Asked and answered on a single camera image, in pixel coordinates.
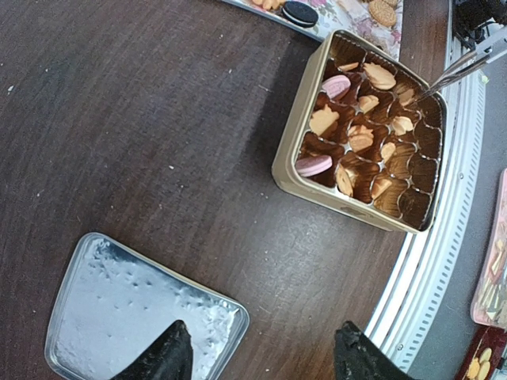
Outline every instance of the snack package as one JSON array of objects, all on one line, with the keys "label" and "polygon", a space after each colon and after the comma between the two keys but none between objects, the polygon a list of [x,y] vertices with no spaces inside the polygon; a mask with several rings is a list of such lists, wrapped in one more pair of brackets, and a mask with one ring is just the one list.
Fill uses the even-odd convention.
[{"label": "snack package", "polygon": [[507,169],[500,178],[497,211],[482,274],[471,304],[472,319],[507,329]]}]

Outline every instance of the cookie tin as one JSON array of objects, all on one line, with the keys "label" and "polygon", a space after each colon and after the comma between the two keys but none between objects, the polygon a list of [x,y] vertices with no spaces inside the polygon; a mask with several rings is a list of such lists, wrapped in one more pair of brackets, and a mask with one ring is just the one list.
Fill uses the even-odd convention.
[{"label": "cookie tin", "polygon": [[[353,62],[359,65],[351,72],[341,72],[338,68]],[[363,72],[365,63],[375,63],[390,71],[395,76],[396,86],[389,91],[373,88]],[[327,141],[312,133],[309,122],[320,102],[322,82],[337,74],[347,75],[352,85],[343,100],[329,103],[340,113],[338,124],[342,123],[343,129],[333,138],[326,137],[334,139]],[[275,182],[295,196],[384,230],[412,234],[427,230],[433,223],[441,188],[447,105],[439,93],[411,104],[402,103],[402,96],[407,90],[414,91],[417,96],[428,87],[428,83],[413,71],[366,40],[347,31],[332,33],[308,60],[273,162]],[[381,105],[365,115],[357,106],[357,98],[368,94],[375,94]],[[394,115],[410,118],[414,130],[404,136],[395,135]],[[368,150],[362,156],[352,152],[347,141],[342,141],[343,136],[347,139],[347,131],[358,124],[375,131],[375,150]],[[389,168],[379,157],[380,148],[390,141],[400,148],[398,163],[401,165],[396,165],[395,169]],[[321,153],[331,155],[334,164],[325,175],[305,178],[296,172],[295,162],[308,157],[306,150],[312,144],[328,150]],[[347,165],[357,165],[366,184],[364,191],[355,191],[353,197],[340,192],[332,179],[340,167]],[[372,186],[376,179],[387,176],[386,173],[390,175],[386,178],[394,184],[391,194],[373,199]]]}]

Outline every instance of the gold tin box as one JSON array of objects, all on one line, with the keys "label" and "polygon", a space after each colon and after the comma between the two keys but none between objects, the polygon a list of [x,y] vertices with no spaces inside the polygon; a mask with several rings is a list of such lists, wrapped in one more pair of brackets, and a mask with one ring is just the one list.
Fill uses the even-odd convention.
[{"label": "gold tin box", "polygon": [[[350,63],[359,64],[351,65],[351,70],[340,68]],[[395,86],[389,90],[374,87],[364,72],[365,63],[392,73]],[[351,82],[349,91],[342,99],[329,99],[322,82],[342,74]],[[447,115],[444,98],[438,93],[417,103],[410,101],[427,88],[414,72],[369,42],[346,31],[331,34],[308,60],[273,163],[275,182],[286,192],[385,230],[413,234],[427,230],[440,193]],[[368,95],[377,97],[379,103],[365,113],[358,98]],[[322,107],[340,117],[325,135],[316,135],[310,120]],[[403,135],[393,125],[399,116],[410,119],[413,126]],[[368,129],[373,143],[353,150],[351,128],[361,125]],[[388,143],[395,150],[389,157],[383,150]],[[296,161],[320,154],[331,156],[332,166],[316,176],[301,177]],[[337,186],[338,173],[353,176],[352,196]],[[389,186],[378,196],[374,185],[378,190],[386,180]]]}]

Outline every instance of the white metal frame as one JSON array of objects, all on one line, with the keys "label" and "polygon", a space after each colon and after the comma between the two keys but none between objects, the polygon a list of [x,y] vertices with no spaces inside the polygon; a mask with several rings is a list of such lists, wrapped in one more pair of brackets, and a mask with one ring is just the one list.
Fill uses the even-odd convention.
[{"label": "white metal frame", "polygon": [[[448,61],[462,49],[449,36]],[[434,317],[459,254],[477,181],[486,90],[476,72],[442,92],[448,103],[442,192],[430,231],[407,234],[366,335],[408,371]]]}]

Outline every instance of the oreo cookie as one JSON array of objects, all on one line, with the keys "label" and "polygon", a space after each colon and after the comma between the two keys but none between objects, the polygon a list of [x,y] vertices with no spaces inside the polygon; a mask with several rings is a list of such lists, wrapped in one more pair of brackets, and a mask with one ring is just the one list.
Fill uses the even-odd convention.
[{"label": "oreo cookie", "polygon": [[315,9],[302,2],[285,2],[282,15],[292,24],[301,28],[311,28],[318,21],[318,13]]}]

